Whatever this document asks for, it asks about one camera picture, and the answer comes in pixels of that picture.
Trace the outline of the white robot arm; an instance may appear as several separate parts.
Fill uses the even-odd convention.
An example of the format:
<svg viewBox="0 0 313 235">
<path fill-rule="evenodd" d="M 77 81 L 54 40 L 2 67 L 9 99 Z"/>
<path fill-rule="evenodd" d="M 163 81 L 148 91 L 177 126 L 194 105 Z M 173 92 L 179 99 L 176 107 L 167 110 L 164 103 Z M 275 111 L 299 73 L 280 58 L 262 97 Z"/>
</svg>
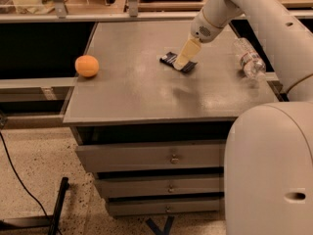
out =
<svg viewBox="0 0 313 235">
<path fill-rule="evenodd" d="M 224 157 L 226 235 L 313 235 L 313 33 L 278 0 L 207 0 L 191 36 L 245 15 L 288 96 L 241 114 Z"/>
</svg>

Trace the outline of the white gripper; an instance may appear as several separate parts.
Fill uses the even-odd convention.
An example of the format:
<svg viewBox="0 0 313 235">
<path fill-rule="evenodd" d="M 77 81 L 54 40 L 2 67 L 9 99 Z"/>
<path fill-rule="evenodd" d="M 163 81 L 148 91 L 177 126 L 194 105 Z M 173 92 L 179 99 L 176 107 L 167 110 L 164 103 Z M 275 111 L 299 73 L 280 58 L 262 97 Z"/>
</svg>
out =
<svg viewBox="0 0 313 235">
<path fill-rule="evenodd" d="M 194 38 L 188 39 L 184 44 L 173 64 L 174 68 L 180 71 L 200 51 L 201 43 L 213 41 L 222 30 L 222 27 L 217 27 L 210 23 L 204 16 L 203 11 L 200 11 L 191 23 L 190 34 Z"/>
</svg>

